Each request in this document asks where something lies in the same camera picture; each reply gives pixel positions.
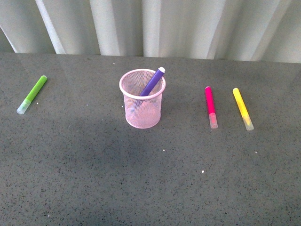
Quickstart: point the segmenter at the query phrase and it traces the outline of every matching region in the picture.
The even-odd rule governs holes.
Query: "clear marker cap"
[[[251,131],[251,130],[254,129],[253,123],[252,123],[251,118],[250,118],[249,115],[244,116],[243,120],[244,120],[244,123],[245,123],[245,126],[246,126],[246,130]]]
[[[17,109],[17,113],[18,114],[24,114],[27,110],[27,108],[29,107],[29,105],[31,104],[31,102],[27,99],[25,99],[21,105],[19,106],[19,108]]]
[[[215,113],[209,114],[209,121],[210,121],[210,127],[212,129],[216,129],[217,128],[217,119],[216,119]]]

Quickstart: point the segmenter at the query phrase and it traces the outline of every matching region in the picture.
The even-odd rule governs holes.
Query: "green marker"
[[[34,85],[30,93],[27,95],[25,100],[21,103],[19,108],[17,109],[18,114],[24,114],[29,107],[29,105],[32,103],[33,99],[36,97],[38,92],[41,90],[41,88],[44,86],[45,82],[47,81],[47,77],[45,75],[42,75],[38,82]]]

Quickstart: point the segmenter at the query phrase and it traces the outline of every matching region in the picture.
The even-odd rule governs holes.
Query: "gray countertop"
[[[160,66],[161,120],[136,129],[119,80]],[[301,64],[1,53],[0,225],[300,225],[300,89]]]

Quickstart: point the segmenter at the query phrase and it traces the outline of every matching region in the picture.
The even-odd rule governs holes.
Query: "pen holder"
[[[161,118],[162,93],[166,86],[164,77],[161,77],[148,96],[139,96],[154,73],[155,71],[149,69],[136,69],[120,79],[119,87],[124,97],[126,120],[135,128],[153,127]]]

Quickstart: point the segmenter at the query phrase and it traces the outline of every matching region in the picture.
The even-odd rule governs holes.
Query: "pink marker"
[[[207,101],[210,127],[212,129],[216,129],[217,128],[217,120],[216,120],[214,101],[213,101],[213,96],[212,96],[212,91],[211,91],[210,86],[207,86],[205,88],[205,96],[206,96],[206,101]]]

